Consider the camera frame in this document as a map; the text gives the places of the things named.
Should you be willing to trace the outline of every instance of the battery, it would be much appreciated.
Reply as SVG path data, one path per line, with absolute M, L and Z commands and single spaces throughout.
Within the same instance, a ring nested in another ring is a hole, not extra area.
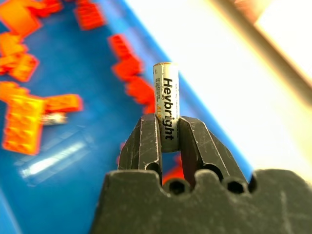
M 153 75 L 161 151 L 176 152 L 179 151 L 179 69 L 176 63 L 157 63 L 153 66 Z
M 58 125 L 67 123 L 67 116 L 65 113 L 50 113 L 42 116 L 43 125 Z

